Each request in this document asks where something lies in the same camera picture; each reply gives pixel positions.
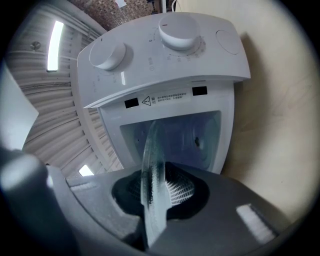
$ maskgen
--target round button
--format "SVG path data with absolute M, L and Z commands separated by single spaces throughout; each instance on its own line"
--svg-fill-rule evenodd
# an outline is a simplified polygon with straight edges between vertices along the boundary
M 98 39 L 90 51 L 90 63 L 110 71 L 117 67 L 126 54 L 126 46 L 115 39 Z
M 173 50 L 183 51 L 192 48 L 199 36 L 197 22 L 185 13 L 170 13 L 159 22 L 162 43 Z
M 230 34 L 225 30 L 219 30 L 215 34 L 219 44 L 228 53 L 236 55 L 240 50 L 239 38 L 235 35 Z

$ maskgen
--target cable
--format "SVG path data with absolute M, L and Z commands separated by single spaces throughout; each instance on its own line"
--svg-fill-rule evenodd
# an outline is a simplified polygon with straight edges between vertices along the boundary
M 178 4 L 178 6 L 179 6 L 179 8 L 180 8 L 180 12 L 182 12 L 180 3 L 179 3 L 178 1 L 177 1 L 176 3 Z
M 172 10 L 173 13 L 175 12 L 174 5 L 175 5 L 175 2 L 176 2 L 176 1 L 177 1 L 177 0 L 174 0 L 174 1 L 172 2 L 172 5 L 171 5 L 171 10 Z

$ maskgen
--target brick wall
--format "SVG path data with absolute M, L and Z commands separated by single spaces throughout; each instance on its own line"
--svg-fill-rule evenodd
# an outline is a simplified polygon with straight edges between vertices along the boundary
M 115 0 L 68 0 L 88 14 L 106 30 L 123 23 L 151 15 L 152 3 L 146 0 L 125 0 L 126 6 L 118 7 Z

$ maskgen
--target warning label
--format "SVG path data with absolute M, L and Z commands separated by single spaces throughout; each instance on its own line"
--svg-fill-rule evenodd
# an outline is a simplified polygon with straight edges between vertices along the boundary
M 163 92 L 151 93 L 150 95 L 141 95 L 139 102 L 141 108 L 163 106 L 172 103 L 187 102 L 191 100 L 191 89 L 175 89 Z
M 148 106 L 151 106 L 151 102 L 150 102 L 150 97 L 146 97 L 143 101 L 142 101 L 143 104 L 146 104 Z

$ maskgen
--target fluorescent light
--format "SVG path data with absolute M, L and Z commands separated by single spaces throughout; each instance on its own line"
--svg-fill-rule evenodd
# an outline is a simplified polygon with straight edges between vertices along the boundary
M 58 70 L 58 53 L 59 53 L 59 43 L 61 38 L 61 32 L 64 24 L 56 21 L 52 30 L 49 52 L 48 52 L 48 71 L 57 71 Z
M 94 173 L 89 169 L 89 167 L 85 164 L 80 170 L 79 173 L 84 176 L 94 175 Z
M 126 80 L 125 80 L 125 74 L 124 74 L 123 71 L 121 72 L 121 80 L 122 80 L 122 84 L 125 86 L 126 85 Z

